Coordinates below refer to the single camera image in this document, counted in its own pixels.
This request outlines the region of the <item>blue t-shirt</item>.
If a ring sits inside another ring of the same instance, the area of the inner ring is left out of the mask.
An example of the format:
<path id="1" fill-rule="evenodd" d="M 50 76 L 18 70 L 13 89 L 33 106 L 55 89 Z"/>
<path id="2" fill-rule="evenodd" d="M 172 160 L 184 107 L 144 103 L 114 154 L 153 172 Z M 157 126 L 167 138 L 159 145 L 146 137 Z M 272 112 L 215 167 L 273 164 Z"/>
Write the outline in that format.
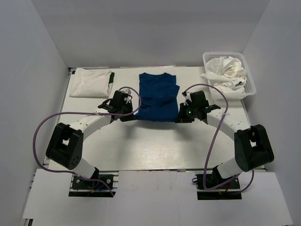
<path id="1" fill-rule="evenodd" d="M 174 122 L 178 116 L 176 76 L 169 73 L 139 75 L 141 107 L 135 115 L 140 121 Z"/>

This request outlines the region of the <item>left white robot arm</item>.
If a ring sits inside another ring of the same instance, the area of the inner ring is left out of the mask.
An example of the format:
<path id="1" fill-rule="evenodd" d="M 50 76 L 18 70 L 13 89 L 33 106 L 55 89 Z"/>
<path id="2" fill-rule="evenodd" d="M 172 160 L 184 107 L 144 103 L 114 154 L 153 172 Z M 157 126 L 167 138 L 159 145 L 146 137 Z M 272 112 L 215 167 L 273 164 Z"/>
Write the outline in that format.
<path id="1" fill-rule="evenodd" d="M 135 119 L 130 88 L 115 91 L 113 98 L 105 100 L 95 112 L 70 124 L 56 125 L 46 157 L 83 178 L 90 188 L 99 184 L 99 170 L 90 165 L 83 157 L 83 143 L 93 133 L 116 120 Z"/>

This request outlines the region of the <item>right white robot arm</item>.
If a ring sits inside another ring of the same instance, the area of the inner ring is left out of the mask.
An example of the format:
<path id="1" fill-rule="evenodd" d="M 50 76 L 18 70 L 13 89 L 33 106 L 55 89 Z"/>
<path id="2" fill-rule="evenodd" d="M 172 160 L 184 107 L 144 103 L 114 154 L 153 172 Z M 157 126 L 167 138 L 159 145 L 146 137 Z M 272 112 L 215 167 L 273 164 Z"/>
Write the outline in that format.
<path id="1" fill-rule="evenodd" d="M 183 92 L 185 102 L 180 104 L 177 123 L 192 123 L 196 119 L 216 128 L 210 144 L 213 148 L 219 131 L 234 141 L 234 157 L 215 166 L 209 179 L 203 179 L 203 188 L 214 190 L 225 187 L 242 172 L 274 161 L 274 153 L 264 126 L 249 125 L 227 114 L 226 109 L 210 105 L 203 91 Z"/>

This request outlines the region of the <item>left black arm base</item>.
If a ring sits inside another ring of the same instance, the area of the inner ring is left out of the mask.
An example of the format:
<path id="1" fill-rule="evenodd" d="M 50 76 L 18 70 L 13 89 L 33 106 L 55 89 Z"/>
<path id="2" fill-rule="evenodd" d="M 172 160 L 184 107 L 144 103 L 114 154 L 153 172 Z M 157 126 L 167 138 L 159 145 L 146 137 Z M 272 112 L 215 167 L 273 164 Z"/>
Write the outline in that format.
<path id="1" fill-rule="evenodd" d="M 118 171 L 100 172 L 99 179 L 111 189 L 113 194 L 116 193 L 119 180 Z M 75 175 L 71 178 L 69 197 L 112 198 L 113 196 L 103 183 L 97 181 L 86 181 Z"/>

